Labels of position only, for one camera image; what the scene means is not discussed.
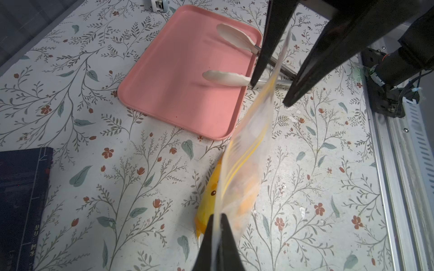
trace clear plastic bag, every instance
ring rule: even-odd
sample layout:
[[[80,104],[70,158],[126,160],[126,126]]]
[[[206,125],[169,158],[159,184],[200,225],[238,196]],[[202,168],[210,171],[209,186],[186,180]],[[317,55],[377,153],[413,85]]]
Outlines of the clear plastic bag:
[[[217,248],[221,238],[220,214],[226,214],[235,242],[239,242],[258,196],[271,141],[274,90],[290,33],[289,31],[272,75],[235,129],[223,155],[214,206],[211,270],[216,268]]]

